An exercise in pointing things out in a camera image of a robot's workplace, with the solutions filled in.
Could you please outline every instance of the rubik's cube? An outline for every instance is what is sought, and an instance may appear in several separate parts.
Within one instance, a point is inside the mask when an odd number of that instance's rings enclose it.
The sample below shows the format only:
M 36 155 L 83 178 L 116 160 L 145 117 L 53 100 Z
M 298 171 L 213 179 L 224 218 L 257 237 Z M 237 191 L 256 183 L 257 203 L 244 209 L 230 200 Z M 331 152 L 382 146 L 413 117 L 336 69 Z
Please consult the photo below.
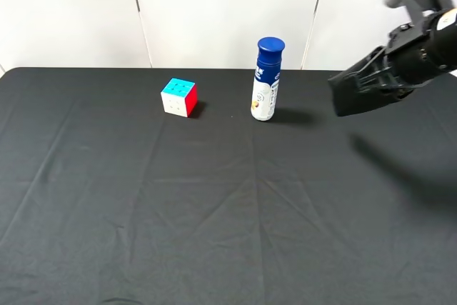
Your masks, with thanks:
M 169 114 L 189 117 L 197 104 L 197 85 L 173 78 L 161 92 L 164 110 Z

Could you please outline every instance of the black fabric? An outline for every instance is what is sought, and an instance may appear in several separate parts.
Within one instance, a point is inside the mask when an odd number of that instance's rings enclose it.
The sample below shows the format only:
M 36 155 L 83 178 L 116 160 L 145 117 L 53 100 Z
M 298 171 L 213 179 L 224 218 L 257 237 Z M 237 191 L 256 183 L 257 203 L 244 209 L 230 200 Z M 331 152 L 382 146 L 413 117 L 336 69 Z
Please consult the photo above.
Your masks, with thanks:
M 457 79 L 337 118 L 331 75 L 283 72 L 263 123 L 252 71 L 10 71 L 0 304 L 454 304 Z

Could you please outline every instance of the white backdrop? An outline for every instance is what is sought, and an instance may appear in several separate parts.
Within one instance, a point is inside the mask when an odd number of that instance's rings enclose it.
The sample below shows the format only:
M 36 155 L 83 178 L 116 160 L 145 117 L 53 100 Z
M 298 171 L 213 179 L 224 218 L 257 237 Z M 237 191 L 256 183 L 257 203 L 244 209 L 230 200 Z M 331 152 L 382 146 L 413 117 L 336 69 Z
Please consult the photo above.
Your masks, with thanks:
M 0 74 L 18 66 L 345 69 L 408 21 L 383 0 L 0 0 Z

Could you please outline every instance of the bottle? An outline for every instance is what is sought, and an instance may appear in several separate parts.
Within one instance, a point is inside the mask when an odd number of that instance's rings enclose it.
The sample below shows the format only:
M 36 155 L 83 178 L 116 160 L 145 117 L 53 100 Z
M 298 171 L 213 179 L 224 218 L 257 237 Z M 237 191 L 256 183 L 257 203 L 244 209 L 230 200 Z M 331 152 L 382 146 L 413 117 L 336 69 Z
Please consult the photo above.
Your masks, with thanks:
M 285 43 L 276 37 L 258 42 L 258 58 L 252 91 L 251 113 L 258 121 L 268 121 L 274 113 Z

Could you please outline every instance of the blue bottle cap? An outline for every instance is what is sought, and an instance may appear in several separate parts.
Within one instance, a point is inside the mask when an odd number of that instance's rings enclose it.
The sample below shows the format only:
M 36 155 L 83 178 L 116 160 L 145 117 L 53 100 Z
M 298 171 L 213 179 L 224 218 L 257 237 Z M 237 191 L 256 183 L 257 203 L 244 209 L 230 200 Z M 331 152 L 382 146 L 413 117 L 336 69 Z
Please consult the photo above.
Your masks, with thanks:
M 285 43 L 276 37 L 265 37 L 258 42 L 258 60 L 263 64 L 280 64 Z

